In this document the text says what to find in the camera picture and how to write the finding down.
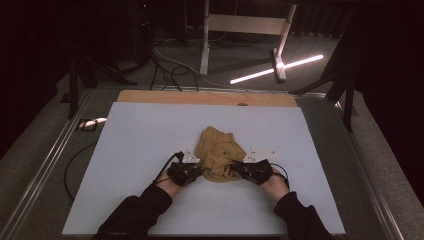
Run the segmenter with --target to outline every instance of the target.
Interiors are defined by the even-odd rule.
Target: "hand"
[[[272,168],[273,172],[280,173],[275,168]],[[283,177],[278,175],[271,175],[268,181],[259,185],[262,190],[274,201],[278,202],[282,197],[290,192]]]
[[[165,170],[158,179],[158,183],[155,185],[162,188],[168,195],[174,199],[183,187],[174,183],[168,176],[168,169]]]

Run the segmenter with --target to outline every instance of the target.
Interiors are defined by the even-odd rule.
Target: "light strip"
[[[323,57],[324,57],[323,55],[310,57],[310,58],[307,58],[307,59],[303,59],[303,60],[300,60],[300,61],[297,61],[297,62],[293,62],[293,63],[289,63],[287,65],[284,65],[283,68],[287,69],[287,68],[291,68],[291,67],[294,67],[294,66],[302,65],[302,64],[305,64],[305,63],[308,63],[308,62],[312,62],[312,61],[322,59]],[[245,77],[236,78],[234,80],[231,80],[230,83],[234,84],[234,83],[243,82],[243,81],[246,81],[246,80],[249,80],[249,79],[252,79],[252,78],[255,78],[255,77],[260,77],[260,76],[263,76],[263,75],[266,75],[266,74],[269,74],[269,73],[273,73],[273,72],[274,72],[274,69],[271,68],[271,69],[268,69],[268,70],[265,70],[265,71],[262,71],[262,72],[258,72],[258,73],[254,73],[254,74],[251,74],[251,75],[248,75],[248,76],[245,76]]]

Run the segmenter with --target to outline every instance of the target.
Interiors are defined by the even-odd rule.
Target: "crumpled garment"
[[[203,177],[212,182],[229,182],[240,178],[230,165],[243,161],[246,152],[234,140],[232,133],[223,133],[211,126],[203,130],[194,150],[204,169]]]

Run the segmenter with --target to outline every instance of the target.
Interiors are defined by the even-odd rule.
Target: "black sleeve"
[[[290,192],[278,201],[275,214],[287,224],[290,240],[334,240],[325,229],[313,206],[304,207],[296,192]]]
[[[150,227],[172,204],[161,188],[149,186],[140,197],[127,197],[100,226],[93,240],[146,239]]]

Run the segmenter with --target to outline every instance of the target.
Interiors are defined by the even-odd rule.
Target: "person's arm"
[[[147,187],[140,197],[127,197],[100,226],[93,239],[146,239],[150,227],[182,189],[168,178],[165,171],[158,183]]]
[[[281,176],[272,175],[260,187],[277,202],[274,213],[286,222],[290,240],[334,240],[315,208],[304,207],[297,199],[296,192],[290,192]]]

